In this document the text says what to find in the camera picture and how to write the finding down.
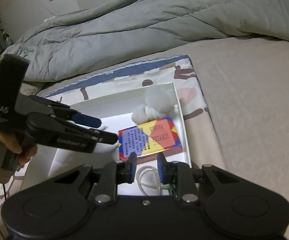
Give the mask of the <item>person's left hand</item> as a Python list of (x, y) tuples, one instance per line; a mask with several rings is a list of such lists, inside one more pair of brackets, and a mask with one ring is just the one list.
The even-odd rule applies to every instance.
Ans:
[(23, 150), (20, 147), (18, 140), (15, 135), (8, 134), (0, 131), (0, 142), (3, 143), (6, 148), (11, 150), (13, 153), (19, 154), (18, 162), (19, 166), (23, 166), (28, 163), (34, 155), (36, 155), (38, 147), (36, 145)]

